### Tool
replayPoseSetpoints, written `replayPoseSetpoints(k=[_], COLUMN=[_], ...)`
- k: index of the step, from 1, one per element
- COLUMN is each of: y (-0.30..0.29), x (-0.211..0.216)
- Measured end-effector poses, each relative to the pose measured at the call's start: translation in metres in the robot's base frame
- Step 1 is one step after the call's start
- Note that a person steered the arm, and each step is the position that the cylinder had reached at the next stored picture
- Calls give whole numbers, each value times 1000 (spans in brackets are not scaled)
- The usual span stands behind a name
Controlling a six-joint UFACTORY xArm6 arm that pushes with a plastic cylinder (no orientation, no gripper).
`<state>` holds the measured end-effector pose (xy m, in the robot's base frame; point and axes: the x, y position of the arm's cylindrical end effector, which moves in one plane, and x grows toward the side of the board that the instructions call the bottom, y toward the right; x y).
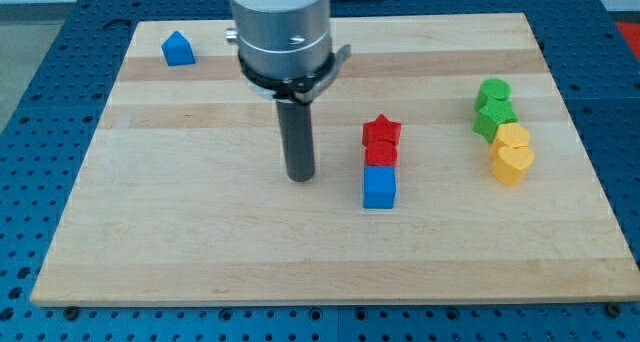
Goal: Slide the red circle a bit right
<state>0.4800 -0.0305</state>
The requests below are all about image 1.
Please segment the black clamp ring mount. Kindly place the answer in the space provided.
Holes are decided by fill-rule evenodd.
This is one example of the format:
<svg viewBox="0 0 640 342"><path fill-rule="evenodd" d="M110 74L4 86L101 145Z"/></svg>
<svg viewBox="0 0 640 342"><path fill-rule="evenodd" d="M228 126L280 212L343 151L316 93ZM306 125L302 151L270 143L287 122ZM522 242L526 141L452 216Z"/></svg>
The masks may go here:
<svg viewBox="0 0 640 342"><path fill-rule="evenodd" d="M317 70L302 77L281 79L262 76L252 70L243 58L238 57L238 60L247 85L259 96L286 103L310 104L332 85L343 63L350 57L351 45L347 44L337 52L331 52Z"/></svg>

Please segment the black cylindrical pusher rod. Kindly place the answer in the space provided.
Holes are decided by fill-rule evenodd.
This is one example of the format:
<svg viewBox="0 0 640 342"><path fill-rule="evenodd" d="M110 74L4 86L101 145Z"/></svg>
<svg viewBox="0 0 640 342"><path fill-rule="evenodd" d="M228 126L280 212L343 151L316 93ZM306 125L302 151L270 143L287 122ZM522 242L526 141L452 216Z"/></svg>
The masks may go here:
<svg viewBox="0 0 640 342"><path fill-rule="evenodd" d="M311 108L294 102L276 103L287 176L307 182L315 175Z"/></svg>

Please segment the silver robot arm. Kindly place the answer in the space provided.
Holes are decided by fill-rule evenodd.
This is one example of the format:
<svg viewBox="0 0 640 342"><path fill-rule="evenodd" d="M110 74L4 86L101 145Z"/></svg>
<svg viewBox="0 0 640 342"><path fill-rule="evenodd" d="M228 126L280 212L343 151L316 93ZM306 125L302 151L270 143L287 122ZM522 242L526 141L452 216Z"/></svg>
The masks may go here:
<svg viewBox="0 0 640 342"><path fill-rule="evenodd" d="M349 44L333 49L330 0L230 0L241 71L276 103L288 177L315 175L311 104L339 75Z"/></svg>

